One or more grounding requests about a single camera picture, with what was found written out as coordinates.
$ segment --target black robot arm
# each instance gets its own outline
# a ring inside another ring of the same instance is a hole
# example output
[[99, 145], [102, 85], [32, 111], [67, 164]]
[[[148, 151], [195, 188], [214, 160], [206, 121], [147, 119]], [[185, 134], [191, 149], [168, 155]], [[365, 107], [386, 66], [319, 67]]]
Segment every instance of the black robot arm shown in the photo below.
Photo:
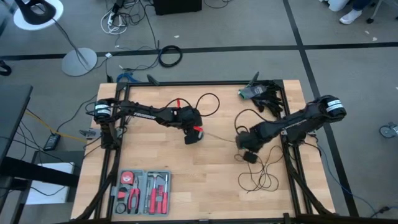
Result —
[[243, 159], [255, 163], [262, 146], [286, 131], [287, 140], [299, 144], [307, 133], [318, 130], [325, 123], [341, 121], [346, 116], [341, 101], [334, 96], [322, 96], [309, 102], [304, 109], [277, 121], [264, 121], [240, 132], [235, 140], [238, 149], [247, 149]]
[[[111, 109], [118, 111], [112, 115]], [[94, 120], [101, 126], [102, 147], [115, 148], [119, 146], [114, 123], [120, 118], [135, 116], [151, 119], [166, 127], [182, 129], [185, 133], [185, 144], [193, 144], [203, 136], [201, 115], [191, 105], [184, 107], [163, 107], [140, 105], [139, 103], [114, 98], [99, 100], [95, 103]]]

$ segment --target gray toolbox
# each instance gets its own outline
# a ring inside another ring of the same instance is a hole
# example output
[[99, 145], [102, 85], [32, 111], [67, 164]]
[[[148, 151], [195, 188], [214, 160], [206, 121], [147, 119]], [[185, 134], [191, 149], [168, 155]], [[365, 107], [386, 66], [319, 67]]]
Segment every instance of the gray toolbox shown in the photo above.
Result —
[[167, 170], [121, 170], [116, 188], [115, 215], [147, 215], [164, 217], [169, 214], [171, 172]]

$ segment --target white sneaker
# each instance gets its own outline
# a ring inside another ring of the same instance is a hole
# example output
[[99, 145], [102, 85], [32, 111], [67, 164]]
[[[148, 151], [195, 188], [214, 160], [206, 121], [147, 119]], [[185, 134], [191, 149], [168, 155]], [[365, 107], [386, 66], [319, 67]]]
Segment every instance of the white sneaker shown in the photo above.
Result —
[[343, 16], [340, 18], [340, 22], [342, 24], [351, 24], [352, 22], [354, 22], [356, 20], [356, 18], [358, 18], [360, 15], [362, 14], [362, 10], [361, 11], [357, 11], [357, 10], [351, 10], [351, 12], [349, 12], [347, 15]]

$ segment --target power adapter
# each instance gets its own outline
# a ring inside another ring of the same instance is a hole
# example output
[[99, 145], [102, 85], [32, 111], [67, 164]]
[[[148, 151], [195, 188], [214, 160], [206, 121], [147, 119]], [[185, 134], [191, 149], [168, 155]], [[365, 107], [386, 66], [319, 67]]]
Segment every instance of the power adapter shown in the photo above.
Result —
[[43, 151], [53, 151], [55, 150], [58, 142], [60, 141], [61, 135], [59, 134], [51, 134], [47, 139], [45, 146], [43, 147]]

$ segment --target wooden table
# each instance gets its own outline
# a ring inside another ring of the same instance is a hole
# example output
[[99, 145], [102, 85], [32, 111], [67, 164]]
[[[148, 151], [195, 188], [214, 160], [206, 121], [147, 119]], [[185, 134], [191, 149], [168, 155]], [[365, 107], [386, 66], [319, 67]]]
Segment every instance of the wooden table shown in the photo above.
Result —
[[[304, 108], [305, 101], [300, 82], [284, 80], [284, 86], [290, 112], [294, 113]], [[233, 141], [236, 135], [235, 116], [246, 108], [257, 110], [250, 100], [243, 101], [238, 97], [237, 90], [242, 87], [242, 85], [135, 86], [130, 90], [129, 100], [160, 108], [170, 100], [181, 97], [195, 105], [202, 94], [212, 92], [220, 98], [221, 106], [216, 114], [203, 118], [204, 132]], [[115, 90], [116, 84], [101, 84], [98, 99], [114, 97]], [[208, 114], [216, 106], [216, 99], [206, 96], [201, 100], [198, 109], [201, 114]], [[265, 119], [275, 119], [267, 110], [262, 115]], [[258, 122], [261, 120], [256, 115], [247, 112], [239, 117], [238, 125], [250, 127]], [[94, 122], [92, 127], [99, 128]], [[234, 159], [234, 155], [237, 153], [235, 143], [222, 141], [205, 134], [204, 139], [200, 142], [185, 145], [184, 134], [181, 130], [166, 128], [148, 119], [133, 118], [127, 127], [127, 133], [123, 137], [119, 170], [164, 169], [171, 171], [170, 214], [167, 217], [114, 215], [113, 221], [275, 218], [281, 217], [285, 212], [294, 217], [289, 181], [283, 159], [269, 166], [269, 173], [279, 180], [279, 188], [275, 192], [259, 190], [247, 193], [238, 185], [238, 175], [248, 172], [248, 164]], [[308, 137], [306, 142], [316, 144], [311, 137]], [[98, 144], [99, 142], [90, 145], [86, 152]], [[263, 161], [268, 158], [273, 146], [281, 146], [279, 137], [265, 144], [260, 150], [259, 156]], [[300, 152], [308, 186], [319, 201], [334, 212], [319, 152], [308, 145], [300, 146]], [[282, 151], [275, 148], [269, 162], [277, 161], [281, 156]], [[72, 218], [79, 216], [95, 195], [100, 182], [103, 159], [103, 149], [97, 149], [85, 158], [81, 168]], [[253, 171], [259, 171], [261, 168], [259, 164], [251, 165], [251, 167]], [[249, 175], [241, 177], [241, 185], [245, 188], [254, 187]], [[271, 189], [275, 188], [276, 181], [273, 179]], [[301, 209], [305, 211], [298, 185], [297, 189]], [[104, 196], [103, 217], [107, 202], [108, 194]]]

